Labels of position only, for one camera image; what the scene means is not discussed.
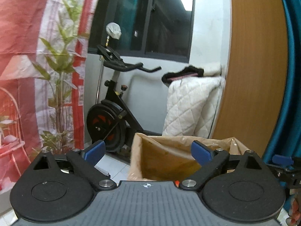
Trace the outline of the person right hand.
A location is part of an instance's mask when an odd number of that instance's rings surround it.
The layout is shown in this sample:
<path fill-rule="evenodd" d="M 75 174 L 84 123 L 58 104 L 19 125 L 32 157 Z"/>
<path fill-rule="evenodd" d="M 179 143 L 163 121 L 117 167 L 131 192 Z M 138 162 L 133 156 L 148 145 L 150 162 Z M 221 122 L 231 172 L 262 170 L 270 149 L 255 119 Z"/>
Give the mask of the person right hand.
<path fill-rule="evenodd" d="M 289 217 L 286 219 L 286 224 L 289 226 L 299 225 L 300 223 L 300 211 L 297 194 L 298 192 L 296 189 L 290 189 L 290 195 L 292 195 L 290 201 L 291 207 L 288 212 Z"/>

